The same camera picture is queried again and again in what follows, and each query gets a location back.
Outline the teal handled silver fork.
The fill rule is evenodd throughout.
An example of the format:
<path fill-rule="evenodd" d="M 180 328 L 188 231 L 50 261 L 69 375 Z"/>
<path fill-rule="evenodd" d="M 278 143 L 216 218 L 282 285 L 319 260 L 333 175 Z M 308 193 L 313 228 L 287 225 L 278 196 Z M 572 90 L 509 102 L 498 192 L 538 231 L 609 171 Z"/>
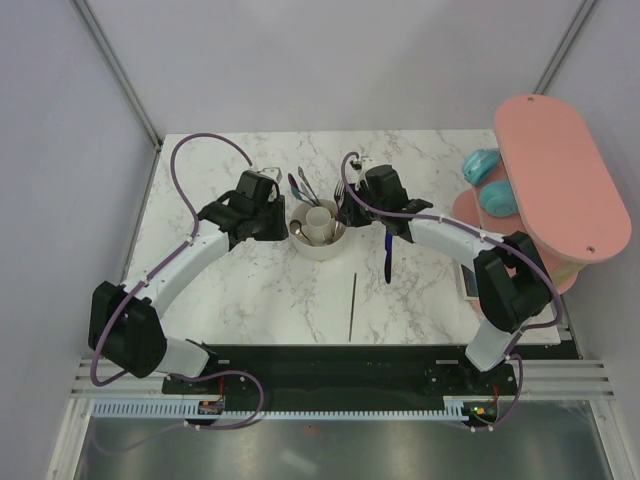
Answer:
<path fill-rule="evenodd" d="M 343 231 L 345 229 L 345 225 L 341 222 L 339 217 L 339 212 L 342 206 L 342 202 L 344 200 L 344 195 L 345 195 L 344 182 L 342 180 L 338 180 L 333 193 L 334 203 L 336 205 L 336 213 L 334 216 L 335 218 L 334 235 L 337 235 L 340 231 Z"/>

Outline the silver small spoon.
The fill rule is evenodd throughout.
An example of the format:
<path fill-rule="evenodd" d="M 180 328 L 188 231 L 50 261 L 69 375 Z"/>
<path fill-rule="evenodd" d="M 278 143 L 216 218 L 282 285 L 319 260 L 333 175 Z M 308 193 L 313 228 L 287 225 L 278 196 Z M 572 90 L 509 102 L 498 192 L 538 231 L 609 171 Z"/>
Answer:
<path fill-rule="evenodd" d="M 302 230 L 302 223 L 301 223 L 300 220 L 292 219 L 289 222 L 289 229 L 290 229 L 290 232 L 293 235 L 295 235 L 296 237 L 302 238 L 306 242 L 307 245 L 310 245 L 310 246 L 313 245 L 312 241 L 309 239 L 309 237 Z"/>

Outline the teal plastic spoon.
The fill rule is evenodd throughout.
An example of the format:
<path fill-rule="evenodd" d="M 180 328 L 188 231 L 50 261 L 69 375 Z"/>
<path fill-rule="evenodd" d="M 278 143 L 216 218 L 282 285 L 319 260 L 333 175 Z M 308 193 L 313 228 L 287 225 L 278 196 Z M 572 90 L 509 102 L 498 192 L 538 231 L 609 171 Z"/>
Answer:
<path fill-rule="evenodd" d="M 294 196 L 295 199 L 297 199 L 298 201 L 305 203 L 307 205 L 310 205 L 312 207 L 315 206 L 315 203 L 312 202 L 311 200 L 309 200 L 307 197 L 305 197 L 297 188 L 295 188 L 294 186 L 290 187 L 291 189 L 291 193 Z"/>

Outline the blue plastic knife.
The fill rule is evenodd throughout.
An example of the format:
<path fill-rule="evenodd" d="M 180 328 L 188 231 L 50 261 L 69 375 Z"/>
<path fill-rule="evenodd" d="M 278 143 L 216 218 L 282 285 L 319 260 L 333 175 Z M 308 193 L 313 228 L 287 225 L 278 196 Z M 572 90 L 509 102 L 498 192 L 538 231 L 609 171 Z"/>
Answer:
<path fill-rule="evenodd" d="M 392 278 L 392 253 L 393 253 L 393 235 L 389 232 L 385 233 L 385 260 L 384 260 L 384 279 L 387 284 L 391 283 Z"/>

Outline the purple long-handled spoon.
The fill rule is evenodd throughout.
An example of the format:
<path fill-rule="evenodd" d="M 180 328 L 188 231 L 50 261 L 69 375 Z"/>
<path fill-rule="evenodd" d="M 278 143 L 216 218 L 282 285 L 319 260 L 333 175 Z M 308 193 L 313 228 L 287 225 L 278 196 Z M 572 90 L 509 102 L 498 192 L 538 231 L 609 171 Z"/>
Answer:
<path fill-rule="evenodd" d="M 291 186 L 294 186 L 294 187 L 295 187 L 295 188 L 297 188 L 297 189 L 298 189 L 298 190 L 299 190 L 299 191 L 300 191 L 300 192 L 301 192 L 305 197 L 307 197 L 307 196 L 306 196 L 306 194 L 305 194 L 305 193 L 303 193 L 303 192 L 300 190 L 300 188 L 299 188 L 299 185 L 298 185 L 297 181 L 295 180 L 294 176 L 293 176 L 291 173 L 288 173 L 288 174 L 287 174 L 287 179 L 288 179 L 288 182 L 289 182 L 289 186 L 290 186 L 290 187 L 291 187 Z"/>

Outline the white round divided container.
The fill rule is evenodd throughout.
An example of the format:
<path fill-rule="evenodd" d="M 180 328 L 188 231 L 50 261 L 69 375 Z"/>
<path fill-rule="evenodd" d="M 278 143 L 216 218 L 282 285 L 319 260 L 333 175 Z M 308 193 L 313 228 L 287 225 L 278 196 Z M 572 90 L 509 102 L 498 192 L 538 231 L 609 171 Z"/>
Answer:
<path fill-rule="evenodd" d="M 313 245 L 296 237 L 290 232 L 290 239 L 297 252 L 305 259 L 312 261 L 326 261 L 341 255 L 348 244 L 347 229 L 334 235 L 336 205 L 333 200 L 321 199 L 320 206 L 299 204 L 292 212 L 292 219 L 300 220 L 302 230 L 312 241 Z"/>

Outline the dark chopstick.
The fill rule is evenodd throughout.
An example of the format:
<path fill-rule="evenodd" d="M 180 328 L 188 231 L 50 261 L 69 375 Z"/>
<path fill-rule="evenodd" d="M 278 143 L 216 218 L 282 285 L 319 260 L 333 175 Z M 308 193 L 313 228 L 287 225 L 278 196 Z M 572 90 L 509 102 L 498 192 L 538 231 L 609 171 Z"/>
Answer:
<path fill-rule="evenodd" d="M 355 315 L 355 303 L 356 303 L 356 294 L 357 294 L 357 279 L 358 274 L 354 272 L 353 281 L 352 281 L 352 291 L 351 291 L 351 303 L 350 303 L 350 315 L 349 315 L 349 330 L 348 330 L 348 342 L 351 343 L 353 336 L 353 325 L 354 325 L 354 315 Z"/>

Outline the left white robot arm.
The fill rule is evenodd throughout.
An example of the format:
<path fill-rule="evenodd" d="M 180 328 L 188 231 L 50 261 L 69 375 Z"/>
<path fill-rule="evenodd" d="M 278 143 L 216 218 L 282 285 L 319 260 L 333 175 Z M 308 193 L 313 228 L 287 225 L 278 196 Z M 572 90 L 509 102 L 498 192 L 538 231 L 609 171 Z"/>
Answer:
<path fill-rule="evenodd" d="M 219 382 L 202 345 L 165 335 L 161 319 L 177 296 L 209 265 L 243 241 L 283 241 L 288 236 L 278 167 L 246 170 L 235 189 L 204 206 L 194 227 L 153 267 L 120 285 L 93 292 L 88 345 L 137 378 L 154 372 L 184 377 L 198 393 Z"/>

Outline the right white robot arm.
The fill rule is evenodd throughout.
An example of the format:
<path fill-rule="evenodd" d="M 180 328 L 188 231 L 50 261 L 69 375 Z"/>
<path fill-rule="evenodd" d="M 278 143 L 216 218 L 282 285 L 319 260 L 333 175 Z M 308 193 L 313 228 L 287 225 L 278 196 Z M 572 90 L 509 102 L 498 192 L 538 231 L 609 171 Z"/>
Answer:
<path fill-rule="evenodd" d="M 348 227 L 384 226 L 390 247 L 395 238 L 428 247 L 464 265 L 475 275 L 484 319 L 465 350 L 458 381 L 467 392 L 483 392 L 494 381 L 493 369 L 511 355 L 531 319 L 558 299 L 553 282 L 531 237 L 489 232 L 439 212 L 432 203 L 411 199 L 389 164 L 352 163 L 358 180 L 347 179 L 349 153 L 340 166 L 344 193 L 338 219 Z"/>

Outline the teal headphones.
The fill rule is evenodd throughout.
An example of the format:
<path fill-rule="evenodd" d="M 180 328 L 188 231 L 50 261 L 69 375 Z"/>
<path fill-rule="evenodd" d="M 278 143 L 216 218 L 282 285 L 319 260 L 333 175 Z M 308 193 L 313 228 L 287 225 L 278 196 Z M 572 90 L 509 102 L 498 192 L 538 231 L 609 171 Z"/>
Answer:
<path fill-rule="evenodd" d="M 477 149 L 462 165 L 464 179 L 472 186 L 481 186 L 479 203 L 481 208 L 496 218 L 505 218 L 519 212 L 516 198 L 508 180 L 488 182 L 489 177 L 502 163 L 497 148 Z"/>

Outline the pink oval shelf top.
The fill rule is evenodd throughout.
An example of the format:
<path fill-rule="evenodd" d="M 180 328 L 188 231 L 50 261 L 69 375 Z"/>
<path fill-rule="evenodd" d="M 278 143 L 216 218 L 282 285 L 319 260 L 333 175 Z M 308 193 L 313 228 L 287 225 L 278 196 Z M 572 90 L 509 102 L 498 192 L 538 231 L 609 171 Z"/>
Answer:
<path fill-rule="evenodd" d="M 628 245 L 632 223 L 583 117 L 543 95 L 504 101 L 494 133 L 521 220 L 545 250 L 606 261 Z"/>

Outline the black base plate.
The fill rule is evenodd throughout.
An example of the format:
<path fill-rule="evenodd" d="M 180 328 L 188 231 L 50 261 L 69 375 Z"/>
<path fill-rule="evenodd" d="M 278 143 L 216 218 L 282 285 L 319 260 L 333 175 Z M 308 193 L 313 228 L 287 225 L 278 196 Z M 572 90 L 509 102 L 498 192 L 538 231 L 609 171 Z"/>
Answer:
<path fill-rule="evenodd" d="M 275 409 L 306 399 L 321 405 L 363 393 L 407 400 L 516 392 L 516 369 L 505 361 L 477 373 L 462 346 L 446 345 L 207 345 L 203 373 L 237 370 L 255 376 Z"/>

